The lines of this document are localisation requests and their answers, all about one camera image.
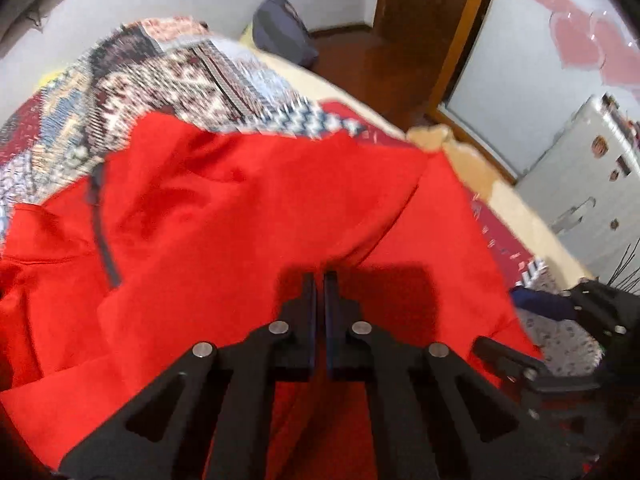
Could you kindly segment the red jacket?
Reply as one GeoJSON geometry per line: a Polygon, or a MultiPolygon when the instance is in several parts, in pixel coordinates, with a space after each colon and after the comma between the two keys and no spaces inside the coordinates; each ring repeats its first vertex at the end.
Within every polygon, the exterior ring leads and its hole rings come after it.
{"type": "Polygon", "coordinates": [[[397,339],[534,354],[442,153],[216,134],[146,115],[82,179],[19,204],[1,257],[1,402],[46,465],[200,341],[271,322],[305,273],[397,339]]]}

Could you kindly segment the patchwork patterned bedspread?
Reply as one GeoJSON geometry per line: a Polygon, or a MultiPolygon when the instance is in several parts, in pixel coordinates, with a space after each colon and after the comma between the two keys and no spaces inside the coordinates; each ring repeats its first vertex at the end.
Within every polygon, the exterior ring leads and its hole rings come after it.
{"type": "MultiPolygon", "coordinates": [[[[17,205],[41,205],[82,179],[99,192],[107,157],[126,150],[134,127],[152,113],[224,136],[320,141],[344,132],[363,144],[417,148],[388,138],[341,102],[303,98],[253,51],[194,21],[139,22],[97,44],[13,117],[26,146],[1,152],[1,257],[17,205]]],[[[571,328],[544,339],[533,315],[515,313],[535,347],[529,356],[558,373],[599,361],[600,348],[571,328]]]]}

